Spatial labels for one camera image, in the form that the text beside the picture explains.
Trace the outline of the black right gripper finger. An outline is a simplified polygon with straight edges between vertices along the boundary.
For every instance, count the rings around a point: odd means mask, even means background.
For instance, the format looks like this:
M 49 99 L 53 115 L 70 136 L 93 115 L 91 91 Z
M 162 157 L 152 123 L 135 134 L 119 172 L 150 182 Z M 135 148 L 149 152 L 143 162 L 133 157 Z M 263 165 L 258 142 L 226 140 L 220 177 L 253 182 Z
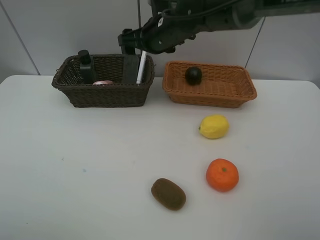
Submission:
M 121 53 L 125 54 L 125 55 L 135 56 L 136 55 L 136 49 L 134 47 L 131 47 L 131 46 L 122 45 L 121 46 Z

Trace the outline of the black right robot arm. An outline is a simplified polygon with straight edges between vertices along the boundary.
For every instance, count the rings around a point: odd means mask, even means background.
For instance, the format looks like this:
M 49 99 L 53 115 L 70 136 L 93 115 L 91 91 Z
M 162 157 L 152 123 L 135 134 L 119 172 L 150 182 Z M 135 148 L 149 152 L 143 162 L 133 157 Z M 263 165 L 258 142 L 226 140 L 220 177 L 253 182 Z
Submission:
M 318 13 L 318 0 L 151 0 L 152 17 L 125 29 L 119 46 L 150 54 L 173 53 L 201 32 L 247 30 L 261 18 Z

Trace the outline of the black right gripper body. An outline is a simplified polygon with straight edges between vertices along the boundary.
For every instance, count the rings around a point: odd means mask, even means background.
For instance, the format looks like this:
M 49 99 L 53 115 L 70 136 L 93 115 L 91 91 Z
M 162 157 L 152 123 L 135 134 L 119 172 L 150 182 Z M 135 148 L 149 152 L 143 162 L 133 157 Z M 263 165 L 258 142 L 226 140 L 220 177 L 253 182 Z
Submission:
M 173 53 L 176 46 L 193 40 L 199 32 L 197 20 L 174 20 L 154 16 L 141 28 L 127 30 L 118 36 L 121 47 L 130 47 L 150 54 Z

